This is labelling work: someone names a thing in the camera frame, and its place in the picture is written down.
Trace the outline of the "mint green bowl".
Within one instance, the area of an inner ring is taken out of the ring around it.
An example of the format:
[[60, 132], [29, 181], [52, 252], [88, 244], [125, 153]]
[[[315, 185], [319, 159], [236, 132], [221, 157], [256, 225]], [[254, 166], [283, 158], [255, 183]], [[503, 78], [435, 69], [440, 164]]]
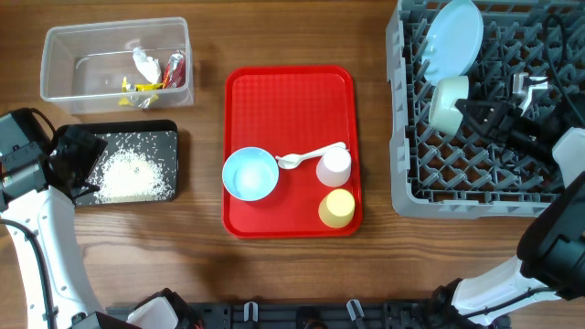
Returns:
[[463, 121], [462, 113], [456, 108], [458, 100], [467, 100], [469, 78], [456, 76], [442, 79], [436, 85], [431, 98], [429, 124], [431, 128], [455, 135]]

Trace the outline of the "yellow candy wrapper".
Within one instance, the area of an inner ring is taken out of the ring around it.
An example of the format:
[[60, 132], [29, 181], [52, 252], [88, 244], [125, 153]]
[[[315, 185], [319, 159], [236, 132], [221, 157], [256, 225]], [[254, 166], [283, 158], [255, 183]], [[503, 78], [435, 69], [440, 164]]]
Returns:
[[118, 100], [118, 105], [148, 110], [159, 99], [157, 91], [162, 88], [162, 83], [132, 84], [124, 77], [122, 79], [122, 92], [124, 96]]

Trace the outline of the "light blue plate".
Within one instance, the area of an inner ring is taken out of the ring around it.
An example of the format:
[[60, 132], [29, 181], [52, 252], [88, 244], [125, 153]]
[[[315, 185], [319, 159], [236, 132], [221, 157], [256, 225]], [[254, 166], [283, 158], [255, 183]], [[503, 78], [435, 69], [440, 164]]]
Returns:
[[475, 62], [484, 37], [484, 21], [470, 0], [453, 0], [431, 23], [421, 63], [429, 61], [424, 78], [432, 86], [465, 75]]

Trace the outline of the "white tissue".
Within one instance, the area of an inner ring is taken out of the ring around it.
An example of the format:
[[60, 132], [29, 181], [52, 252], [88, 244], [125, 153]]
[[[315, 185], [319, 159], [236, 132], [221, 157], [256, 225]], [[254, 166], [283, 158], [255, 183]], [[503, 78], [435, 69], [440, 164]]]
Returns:
[[148, 56], [142, 48], [133, 49], [133, 61], [135, 67], [148, 82], [156, 84], [161, 81], [162, 73], [158, 60]]

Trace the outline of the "red snack wrapper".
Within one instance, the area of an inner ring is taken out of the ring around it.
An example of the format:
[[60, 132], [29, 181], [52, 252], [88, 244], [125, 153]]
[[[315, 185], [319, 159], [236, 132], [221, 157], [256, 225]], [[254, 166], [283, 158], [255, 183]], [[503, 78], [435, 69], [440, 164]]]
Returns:
[[163, 76], [163, 88], [178, 88], [184, 84], [186, 71], [185, 55], [177, 51], [170, 56]]

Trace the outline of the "light blue bowl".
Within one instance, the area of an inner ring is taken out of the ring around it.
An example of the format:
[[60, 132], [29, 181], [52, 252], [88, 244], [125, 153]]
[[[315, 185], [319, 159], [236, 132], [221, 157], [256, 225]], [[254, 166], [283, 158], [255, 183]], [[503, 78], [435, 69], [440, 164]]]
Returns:
[[268, 151], [259, 147], [244, 147], [228, 156], [221, 177], [224, 188], [231, 196], [255, 202], [275, 189], [280, 178], [280, 167]]

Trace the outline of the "yellow plastic cup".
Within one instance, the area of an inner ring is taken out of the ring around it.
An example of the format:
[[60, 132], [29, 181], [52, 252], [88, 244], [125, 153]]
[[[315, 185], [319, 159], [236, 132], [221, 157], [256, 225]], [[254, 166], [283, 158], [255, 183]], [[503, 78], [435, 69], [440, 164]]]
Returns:
[[331, 191], [320, 203], [318, 215], [329, 228], [344, 228], [355, 213], [356, 201], [353, 195], [342, 188]]

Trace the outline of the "white plastic fork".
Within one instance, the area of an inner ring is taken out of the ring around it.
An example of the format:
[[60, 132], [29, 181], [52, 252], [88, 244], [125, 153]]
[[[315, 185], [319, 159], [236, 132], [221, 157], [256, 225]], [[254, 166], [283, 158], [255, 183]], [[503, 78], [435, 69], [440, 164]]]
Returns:
[[322, 156], [314, 156], [312, 152], [306, 154], [287, 154], [285, 156], [276, 156], [275, 159], [277, 160], [277, 165], [286, 170], [292, 170], [298, 167], [303, 161], [323, 157], [324, 162], [329, 164], [335, 164], [339, 161], [341, 164], [350, 164], [351, 163], [351, 155], [347, 149], [342, 149], [339, 147], [332, 148], [328, 150]]

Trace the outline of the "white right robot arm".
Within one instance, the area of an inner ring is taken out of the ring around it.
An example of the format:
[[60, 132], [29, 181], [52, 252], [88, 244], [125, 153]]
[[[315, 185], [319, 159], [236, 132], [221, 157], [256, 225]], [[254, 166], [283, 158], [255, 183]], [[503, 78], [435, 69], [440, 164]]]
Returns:
[[584, 96], [575, 94], [545, 120], [551, 156], [565, 186], [528, 227], [516, 255], [487, 273], [446, 288], [445, 321], [459, 327], [489, 326], [537, 302], [584, 295]]

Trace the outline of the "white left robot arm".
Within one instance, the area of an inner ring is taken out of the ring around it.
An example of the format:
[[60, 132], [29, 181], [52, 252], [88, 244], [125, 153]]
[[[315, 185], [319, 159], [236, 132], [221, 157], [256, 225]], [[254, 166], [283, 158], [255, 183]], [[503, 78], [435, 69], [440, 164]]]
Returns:
[[69, 126], [52, 143], [14, 147], [3, 157], [1, 222], [11, 236], [24, 284], [30, 328], [69, 328], [103, 310], [76, 240], [76, 198], [94, 191], [87, 179], [107, 143]]

